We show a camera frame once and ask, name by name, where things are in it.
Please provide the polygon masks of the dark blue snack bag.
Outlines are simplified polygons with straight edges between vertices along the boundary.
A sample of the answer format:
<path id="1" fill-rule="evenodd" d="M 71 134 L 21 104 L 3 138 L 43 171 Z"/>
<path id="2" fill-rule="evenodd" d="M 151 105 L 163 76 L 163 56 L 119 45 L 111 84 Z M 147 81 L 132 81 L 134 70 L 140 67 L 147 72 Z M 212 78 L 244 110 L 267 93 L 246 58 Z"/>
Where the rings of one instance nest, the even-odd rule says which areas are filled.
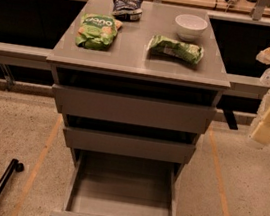
<path id="1" fill-rule="evenodd" d="M 139 21 L 142 17 L 143 0 L 113 0 L 112 15 L 118 20 Z"/>

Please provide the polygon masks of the grey top drawer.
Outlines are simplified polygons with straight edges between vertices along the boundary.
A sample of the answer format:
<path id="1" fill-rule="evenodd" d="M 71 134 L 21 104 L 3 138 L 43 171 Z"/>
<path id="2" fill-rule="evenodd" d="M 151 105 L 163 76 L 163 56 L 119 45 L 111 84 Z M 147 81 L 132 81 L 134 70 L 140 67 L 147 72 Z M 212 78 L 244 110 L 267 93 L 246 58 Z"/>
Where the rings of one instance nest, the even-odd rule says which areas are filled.
<path id="1" fill-rule="evenodd" d="M 202 134 L 215 116 L 208 89 L 62 69 L 57 109 L 83 118 Z"/>

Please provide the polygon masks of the clear sanitizer pump bottle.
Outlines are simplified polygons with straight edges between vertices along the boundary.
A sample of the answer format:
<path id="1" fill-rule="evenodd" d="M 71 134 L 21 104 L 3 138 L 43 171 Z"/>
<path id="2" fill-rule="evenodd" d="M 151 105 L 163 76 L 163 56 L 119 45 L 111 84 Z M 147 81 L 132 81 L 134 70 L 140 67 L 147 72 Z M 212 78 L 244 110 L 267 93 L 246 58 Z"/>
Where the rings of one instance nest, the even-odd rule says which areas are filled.
<path id="1" fill-rule="evenodd" d="M 270 68 L 267 68 L 265 72 L 261 75 L 259 80 L 262 85 L 270 86 Z"/>

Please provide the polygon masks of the white bowl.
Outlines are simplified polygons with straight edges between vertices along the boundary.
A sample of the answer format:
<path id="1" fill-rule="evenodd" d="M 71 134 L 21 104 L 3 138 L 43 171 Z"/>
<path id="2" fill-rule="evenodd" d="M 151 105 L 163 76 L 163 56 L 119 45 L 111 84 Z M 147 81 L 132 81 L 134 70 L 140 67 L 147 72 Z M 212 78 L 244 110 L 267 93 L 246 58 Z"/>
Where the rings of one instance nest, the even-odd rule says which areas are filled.
<path id="1" fill-rule="evenodd" d="M 195 41 L 208 28 L 207 21 L 193 14 L 176 16 L 176 33 L 184 41 Z"/>

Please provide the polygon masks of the grey metal rail shelf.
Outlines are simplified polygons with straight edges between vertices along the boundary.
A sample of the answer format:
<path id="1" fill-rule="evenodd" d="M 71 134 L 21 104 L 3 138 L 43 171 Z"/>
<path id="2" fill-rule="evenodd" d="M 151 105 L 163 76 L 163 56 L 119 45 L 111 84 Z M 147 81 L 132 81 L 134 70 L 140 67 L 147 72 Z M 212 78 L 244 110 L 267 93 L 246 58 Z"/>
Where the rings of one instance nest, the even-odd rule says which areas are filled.
<path id="1" fill-rule="evenodd" d="M 267 90 L 270 90 L 269 85 L 262 84 L 256 77 L 202 71 L 199 68 L 189 69 L 182 65 L 149 59 L 135 62 L 89 50 L 63 50 L 62 48 L 48 50 L 0 42 L 0 64 L 46 70 L 56 65 L 67 68 L 87 68 L 140 79 L 208 86 L 221 91 L 226 90 L 228 95 L 235 94 L 247 98 L 262 98 Z"/>

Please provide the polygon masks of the green chips bag left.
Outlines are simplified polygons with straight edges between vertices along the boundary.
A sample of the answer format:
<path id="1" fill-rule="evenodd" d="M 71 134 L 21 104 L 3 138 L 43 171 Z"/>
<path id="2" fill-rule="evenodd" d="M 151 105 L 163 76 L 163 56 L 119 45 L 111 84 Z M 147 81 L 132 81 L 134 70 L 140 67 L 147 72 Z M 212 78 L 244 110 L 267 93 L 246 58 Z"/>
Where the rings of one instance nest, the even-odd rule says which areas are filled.
<path id="1" fill-rule="evenodd" d="M 121 27 L 121 21 L 111 16 L 86 13 L 80 19 L 75 44 L 88 50 L 106 50 Z"/>

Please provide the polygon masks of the green snack bag right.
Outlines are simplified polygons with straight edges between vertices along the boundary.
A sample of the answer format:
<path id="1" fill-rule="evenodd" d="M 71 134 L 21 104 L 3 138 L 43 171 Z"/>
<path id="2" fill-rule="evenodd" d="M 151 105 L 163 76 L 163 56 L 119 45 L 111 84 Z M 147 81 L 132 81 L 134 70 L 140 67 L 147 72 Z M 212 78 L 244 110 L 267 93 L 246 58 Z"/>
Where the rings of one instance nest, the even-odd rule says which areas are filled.
<path id="1" fill-rule="evenodd" d="M 182 59 L 191 65 L 197 65 L 204 56 L 202 47 L 157 34 L 150 39 L 147 49 L 151 52 L 163 53 Z"/>

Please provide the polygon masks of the grey drawer cabinet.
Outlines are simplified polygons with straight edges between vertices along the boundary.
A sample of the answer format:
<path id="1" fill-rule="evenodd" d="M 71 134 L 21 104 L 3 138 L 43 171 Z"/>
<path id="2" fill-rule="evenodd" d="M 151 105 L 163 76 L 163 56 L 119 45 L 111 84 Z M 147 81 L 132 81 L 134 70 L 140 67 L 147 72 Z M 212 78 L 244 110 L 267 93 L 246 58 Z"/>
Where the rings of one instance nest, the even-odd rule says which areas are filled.
<path id="1" fill-rule="evenodd" d="M 197 65 L 190 65 L 189 63 L 180 60 L 176 57 L 170 57 L 169 55 L 158 54 L 156 52 L 151 52 L 147 49 L 147 45 L 149 44 L 150 39 L 154 35 L 164 35 L 164 37 L 170 37 L 171 39 L 176 38 L 176 31 L 175 31 L 175 20 L 177 15 L 184 14 L 184 8 L 180 6 L 173 6 L 173 5 L 166 5 L 166 4 L 153 4 L 152 2 L 145 2 L 143 5 L 143 17 L 141 17 L 140 21 L 137 22 L 126 22 L 119 30 L 119 34 L 112 43 L 111 47 L 105 51 L 95 51 L 89 49 L 83 49 L 82 47 L 78 47 L 75 45 L 74 39 L 80 24 L 75 21 L 73 24 L 68 28 L 67 32 L 65 32 L 63 38 L 60 42 L 55 46 L 54 49 L 62 48 L 63 50 L 88 50 L 88 51 L 95 51 L 95 52 L 102 52 L 108 53 L 112 55 L 112 57 L 119 57 L 122 59 L 134 60 L 137 62 L 138 60 L 145 61 L 146 59 L 160 61 L 162 63 L 169 63 L 175 65 L 182 65 L 186 68 L 199 68 L 202 71 L 209 71 L 209 72 L 225 72 L 224 63 L 221 59 L 221 54 L 218 52 L 218 45 L 215 39 L 215 35 L 211 28 L 207 28 L 202 35 L 195 41 L 198 46 L 201 46 L 204 49 L 204 55 L 201 61 Z M 124 76 L 121 74 L 110 74 L 107 72 L 101 72 L 100 70 L 88 70 L 87 68 L 77 68 L 77 67 L 60 67 L 59 65 L 51 66 L 52 74 L 54 79 L 54 84 L 60 79 L 59 72 L 62 69 L 73 70 L 73 71 L 80 71 L 80 72 L 91 72 L 91 73 L 100 73 L 100 74 L 107 74 L 107 75 L 114 75 L 120 77 L 127 77 L 127 78 L 134 78 L 140 80 L 147 80 L 141 78 L 135 78 L 134 76 Z M 161 82 L 157 80 L 147 80 L 147 81 L 154 81 L 160 83 L 167 83 Z M 213 91 L 215 94 L 213 100 L 213 107 L 216 108 L 216 104 L 218 104 L 223 91 L 214 88 L 208 88 L 208 86 L 201 86 L 201 85 L 194 85 L 194 84 L 184 84 L 181 82 L 175 83 L 167 83 L 167 84 L 174 84 L 174 85 L 181 85 L 187 87 L 199 88 L 201 90 L 210 90 Z M 63 116 L 63 121 L 65 126 L 68 126 L 68 120 L 71 116 L 77 115 L 70 115 L 64 114 L 58 110 L 60 114 Z M 195 136 L 195 146 L 196 143 L 201 137 L 202 134 L 196 134 Z M 80 151 L 86 151 L 81 149 L 75 149 L 69 147 L 74 154 L 78 154 Z M 175 163 L 175 162 L 168 162 L 174 166 L 174 174 L 180 174 L 181 170 L 184 168 L 184 164 L 182 163 Z"/>

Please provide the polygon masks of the grey drawer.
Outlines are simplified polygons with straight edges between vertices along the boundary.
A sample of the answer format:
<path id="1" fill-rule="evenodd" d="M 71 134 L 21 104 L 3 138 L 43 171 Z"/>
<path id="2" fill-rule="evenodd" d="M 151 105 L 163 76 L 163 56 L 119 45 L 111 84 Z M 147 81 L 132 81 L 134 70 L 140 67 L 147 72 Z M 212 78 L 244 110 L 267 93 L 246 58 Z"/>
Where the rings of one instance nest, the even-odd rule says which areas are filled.
<path id="1" fill-rule="evenodd" d="M 202 134 L 215 116 L 208 89 L 62 69 L 57 109 L 83 118 Z"/>
<path id="2" fill-rule="evenodd" d="M 171 163 L 85 151 L 50 216 L 176 216 L 174 182 Z"/>
<path id="3" fill-rule="evenodd" d="M 71 116 L 64 127 L 68 147 L 141 159 L 188 163 L 196 134 Z"/>

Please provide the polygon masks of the grey bottom drawer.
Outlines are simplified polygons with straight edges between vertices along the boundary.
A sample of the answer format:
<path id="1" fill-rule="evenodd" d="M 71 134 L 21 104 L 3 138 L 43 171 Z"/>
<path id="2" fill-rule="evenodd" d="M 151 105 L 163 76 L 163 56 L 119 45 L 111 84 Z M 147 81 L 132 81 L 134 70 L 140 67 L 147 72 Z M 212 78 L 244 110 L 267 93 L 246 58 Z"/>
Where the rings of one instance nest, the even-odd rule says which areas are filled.
<path id="1" fill-rule="evenodd" d="M 174 182 L 171 163 L 85 151 L 50 216 L 176 216 Z"/>

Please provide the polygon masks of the grey middle drawer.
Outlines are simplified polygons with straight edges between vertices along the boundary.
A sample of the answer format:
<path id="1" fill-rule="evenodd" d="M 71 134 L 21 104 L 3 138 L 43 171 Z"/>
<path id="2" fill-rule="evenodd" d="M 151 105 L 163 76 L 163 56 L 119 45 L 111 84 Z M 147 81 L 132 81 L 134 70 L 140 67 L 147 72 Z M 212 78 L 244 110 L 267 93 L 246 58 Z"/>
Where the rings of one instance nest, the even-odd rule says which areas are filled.
<path id="1" fill-rule="evenodd" d="M 64 127 L 68 147 L 141 159 L 188 163 L 196 134 L 71 116 Z"/>

